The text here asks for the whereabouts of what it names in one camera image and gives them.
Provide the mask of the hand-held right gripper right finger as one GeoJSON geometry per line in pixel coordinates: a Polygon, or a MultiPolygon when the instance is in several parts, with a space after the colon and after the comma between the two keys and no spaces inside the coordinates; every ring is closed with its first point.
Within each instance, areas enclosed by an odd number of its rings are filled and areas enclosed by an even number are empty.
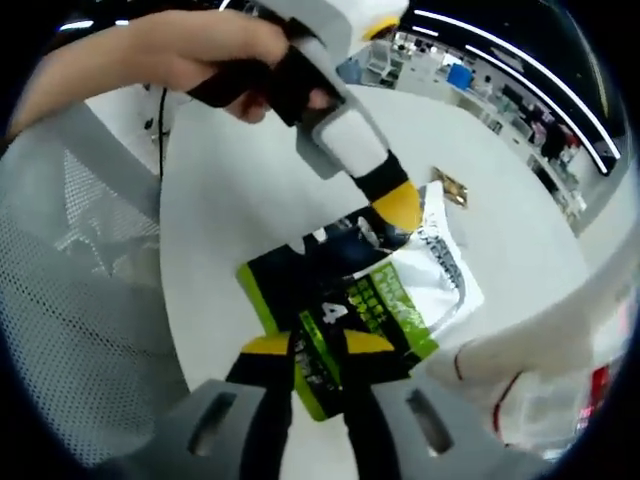
{"type": "Polygon", "coordinates": [[[527,479],[530,458],[509,449],[464,399],[412,376],[386,339],[342,333],[344,422],[362,479],[527,479]]]}

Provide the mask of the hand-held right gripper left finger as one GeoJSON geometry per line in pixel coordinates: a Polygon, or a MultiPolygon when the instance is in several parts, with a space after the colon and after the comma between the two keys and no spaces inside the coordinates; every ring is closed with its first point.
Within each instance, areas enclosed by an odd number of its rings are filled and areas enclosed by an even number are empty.
{"type": "Polygon", "coordinates": [[[293,338],[242,347],[224,380],[183,399],[137,450],[114,461],[117,479],[276,479],[292,420],[293,338]]]}

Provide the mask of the person's left hand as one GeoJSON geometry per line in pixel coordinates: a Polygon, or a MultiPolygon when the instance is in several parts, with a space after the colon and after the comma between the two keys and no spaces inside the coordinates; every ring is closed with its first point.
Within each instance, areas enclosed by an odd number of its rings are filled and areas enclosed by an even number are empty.
{"type": "Polygon", "coordinates": [[[233,11],[192,13],[187,34],[177,48],[187,62],[176,87],[184,92],[218,73],[230,60],[258,60],[270,67],[290,47],[282,29],[267,21],[233,11]]]}

